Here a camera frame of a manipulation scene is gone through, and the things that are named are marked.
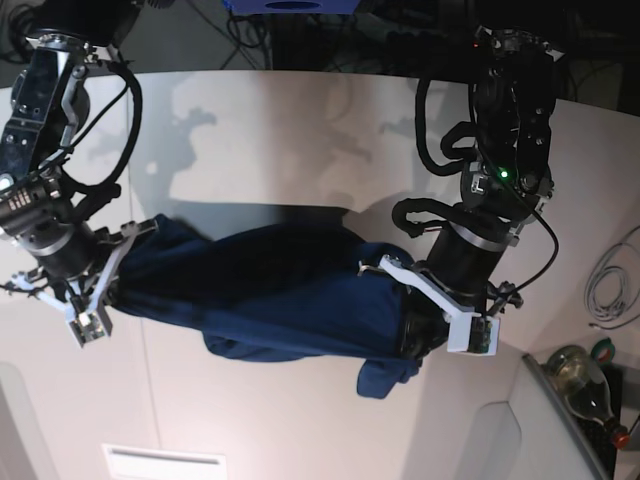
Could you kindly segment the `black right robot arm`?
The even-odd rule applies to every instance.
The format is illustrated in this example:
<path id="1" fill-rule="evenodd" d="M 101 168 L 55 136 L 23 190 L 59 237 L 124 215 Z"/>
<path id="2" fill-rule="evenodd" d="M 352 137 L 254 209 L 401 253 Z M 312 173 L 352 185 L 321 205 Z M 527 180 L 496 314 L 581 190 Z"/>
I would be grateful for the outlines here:
<path id="1" fill-rule="evenodd" d="M 38 266 L 25 280 L 3 285 L 7 292 L 66 290 L 106 262 L 108 237 L 87 221 L 120 196 L 118 179 L 140 132 L 141 87 L 120 47 L 142 8 L 140 1 L 44 1 L 35 8 L 26 34 L 31 59 L 14 82 L 12 112 L 1 133 L 1 232 Z M 64 166 L 99 121 L 89 116 L 85 82 L 101 67 L 123 80 L 134 119 L 114 169 L 85 185 Z"/>

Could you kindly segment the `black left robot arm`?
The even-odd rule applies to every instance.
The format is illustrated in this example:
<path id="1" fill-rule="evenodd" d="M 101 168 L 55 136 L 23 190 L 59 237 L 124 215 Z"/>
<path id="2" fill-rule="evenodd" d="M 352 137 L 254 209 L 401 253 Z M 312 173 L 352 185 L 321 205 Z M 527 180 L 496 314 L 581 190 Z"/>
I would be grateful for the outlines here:
<path id="1" fill-rule="evenodd" d="M 491 275 L 522 229 L 542 218 L 552 197 L 550 118 L 556 105 L 556 58 L 540 34 L 521 27 L 479 25 L 473 33 L 477 70 L 468 84 L 469 117 L 440 142 L 444 163 L 427 145 L 427 94 L 439 63 L 420 77 L 415 95 L 419 158 L 437 177 L 460 180 L 458 203 L 407 198 L 393 208 L 394 225 L 412 238 L 437 237 L 426 259 L 405 265 L 383 259 L 412 306 L 401 337 L 404 356 L 449 351 L 491 355 L 499 317 L 521 307 L 522 286 Z"/>

